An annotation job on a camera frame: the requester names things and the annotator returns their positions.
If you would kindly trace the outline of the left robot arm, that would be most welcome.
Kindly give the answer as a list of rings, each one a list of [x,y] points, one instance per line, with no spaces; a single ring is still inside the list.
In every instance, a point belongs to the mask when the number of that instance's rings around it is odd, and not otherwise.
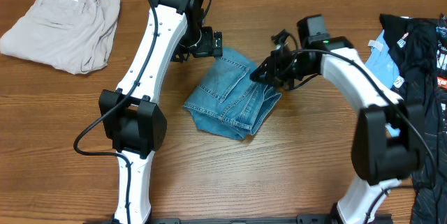
[[[204,26],[204,0],[149,0],[147,25],[125,76],[98,100],[107,138],[119,164],[119,196],[112,223],[149,223],[153,157],[167,119],[160,107],[163,79],[172,62],[221,57],[222,35]]]

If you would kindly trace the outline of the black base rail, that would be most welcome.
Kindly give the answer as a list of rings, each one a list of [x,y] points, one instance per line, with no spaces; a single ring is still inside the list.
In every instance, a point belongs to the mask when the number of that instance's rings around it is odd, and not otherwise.
[[[299,214],[290,218],[239,218],[239,219],[198,219],[182,220],[178,218],[152,219],[151,224],[318,224],[328,223],[329,215]]]

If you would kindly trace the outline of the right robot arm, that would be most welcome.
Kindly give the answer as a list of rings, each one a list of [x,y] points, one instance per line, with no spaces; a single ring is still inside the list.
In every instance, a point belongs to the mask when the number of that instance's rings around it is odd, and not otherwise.
[[[286,46],[289,32],[272,37],[277,46],[250,75],[254,82],[296,89],[294,82],[322,76],[349,102],[358,120],[351,148],[356,172],[344,197],[328,214],[300,214],[298,223],[391,223],[391,216],[376,216],[388,194],[403,188],[402,180],[425,165],[424,108],[405,103],[364,65],[345,37],[333,38],[322,15],[297,23],[296,50]]]

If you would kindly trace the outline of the light blue garment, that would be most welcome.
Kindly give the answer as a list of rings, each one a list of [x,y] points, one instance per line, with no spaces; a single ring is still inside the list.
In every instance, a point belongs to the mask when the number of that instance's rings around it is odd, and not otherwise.
[[[397,65],[388,53],[389,47],[383,35],[384,31],[376,40],[369,41],[371,55],[365,65],[386,87],[398,90],[404,84],[404,78],[400,76]]]

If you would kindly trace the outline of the blue denim jeans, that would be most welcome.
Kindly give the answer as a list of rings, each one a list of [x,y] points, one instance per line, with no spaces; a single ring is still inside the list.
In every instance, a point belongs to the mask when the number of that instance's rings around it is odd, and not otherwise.
[[[256,64],[225,47],[186,99],[198,130],[233,140],[255,135],[281,98],[274,87],[250,80]]]

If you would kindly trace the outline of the black printed t-shirt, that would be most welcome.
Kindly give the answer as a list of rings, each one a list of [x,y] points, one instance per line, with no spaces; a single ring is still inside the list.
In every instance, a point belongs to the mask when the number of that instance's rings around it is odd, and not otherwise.
[[[404,84],[395,91],[406,101],[424,106],[425,132],[421,135],[433,155],[411,175],[416,187],[412,223],[446,222],[446,89],[438,78],[440,54],[446,52],[446,18],[379,16],[388,53]]]

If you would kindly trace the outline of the folded beige trousers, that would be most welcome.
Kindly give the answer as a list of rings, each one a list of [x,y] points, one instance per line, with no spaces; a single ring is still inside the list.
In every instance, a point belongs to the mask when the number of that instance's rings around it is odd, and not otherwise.
[[[1,53],[73,75],[108,65],[121,0],[35,0],[1,37]]]

